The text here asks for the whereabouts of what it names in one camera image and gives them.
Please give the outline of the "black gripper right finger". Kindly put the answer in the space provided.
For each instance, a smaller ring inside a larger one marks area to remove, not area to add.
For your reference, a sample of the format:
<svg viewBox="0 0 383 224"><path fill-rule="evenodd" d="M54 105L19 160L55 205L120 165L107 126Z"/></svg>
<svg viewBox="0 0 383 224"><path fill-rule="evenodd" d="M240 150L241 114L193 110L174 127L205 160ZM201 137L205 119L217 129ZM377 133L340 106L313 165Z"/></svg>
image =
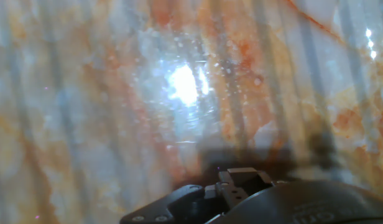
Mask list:
<svg viewBox="0 0 383 224"><path fill-rule="evenodd" d="M235 187L249 190L262 190L273 186L273 180L261 170L252 167L231 168L219 172L219 179L232 183Z"/></svg>

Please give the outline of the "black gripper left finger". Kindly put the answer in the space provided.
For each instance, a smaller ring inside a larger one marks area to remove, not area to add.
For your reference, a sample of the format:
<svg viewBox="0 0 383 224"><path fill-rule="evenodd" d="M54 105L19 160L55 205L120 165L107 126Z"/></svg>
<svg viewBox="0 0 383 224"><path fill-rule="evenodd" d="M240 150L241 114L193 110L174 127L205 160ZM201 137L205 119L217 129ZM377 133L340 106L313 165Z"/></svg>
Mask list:
<svg viewBox="0 0 383 224"><path fill-rule="evenodd" d="M186 185L123 216L120 224L217 223L248 194L229 182L202 187Z"/></svg>

